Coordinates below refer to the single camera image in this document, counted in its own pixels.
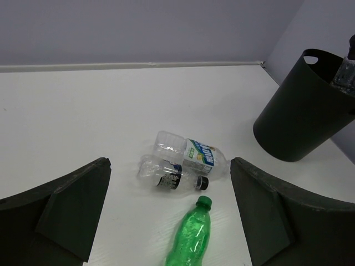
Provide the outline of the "clear bottle blue label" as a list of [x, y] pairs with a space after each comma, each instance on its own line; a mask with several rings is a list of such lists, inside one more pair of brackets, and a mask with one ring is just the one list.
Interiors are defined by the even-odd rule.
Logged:
[[344, 58], [330, 85], [340, 92], [354, 97], [354, 60]]

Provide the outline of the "clear bottle black cap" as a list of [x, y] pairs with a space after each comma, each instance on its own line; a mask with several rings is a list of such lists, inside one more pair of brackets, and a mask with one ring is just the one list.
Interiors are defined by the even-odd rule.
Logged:
[[209, 187], [207, 177], [155, 155], [142, 157], [137, 178], [144, 188], [177, 195], [205, 191]]

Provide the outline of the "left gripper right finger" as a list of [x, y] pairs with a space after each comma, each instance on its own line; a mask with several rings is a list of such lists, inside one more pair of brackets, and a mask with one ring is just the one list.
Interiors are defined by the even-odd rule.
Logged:
[[354, 203], [236, 157], [230, 174], [252, 265], [354, 265]]

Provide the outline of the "green plastic bottle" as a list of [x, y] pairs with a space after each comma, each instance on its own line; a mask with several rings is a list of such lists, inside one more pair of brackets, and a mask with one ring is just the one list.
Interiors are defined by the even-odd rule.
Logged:
[[212, 200], [200, 196], [186, 213], [175, 234], [165, 265], [202, 265], [211, 234]]

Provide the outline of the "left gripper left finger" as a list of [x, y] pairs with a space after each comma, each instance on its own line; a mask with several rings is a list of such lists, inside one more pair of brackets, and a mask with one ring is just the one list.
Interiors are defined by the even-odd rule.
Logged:
[[50, 182], [1, 199], [1, 265], [83, 265], [109, 187], [101, 157]]

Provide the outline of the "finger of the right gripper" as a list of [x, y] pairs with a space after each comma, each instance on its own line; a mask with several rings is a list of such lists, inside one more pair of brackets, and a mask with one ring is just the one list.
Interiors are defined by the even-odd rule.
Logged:
[[346, 58], [348, 60], [355, 60], [355, 35], [352, 35], [349, 39], [349, 50]]

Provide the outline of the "clear bottle green-blue label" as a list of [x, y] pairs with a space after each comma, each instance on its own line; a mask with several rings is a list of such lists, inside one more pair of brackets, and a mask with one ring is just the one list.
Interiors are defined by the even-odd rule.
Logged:
[[218, 148], [167, 131], [158, 132], [153, 154], [181, 164], [211, 181], [224, 178], [230, 170], [230, 161]]

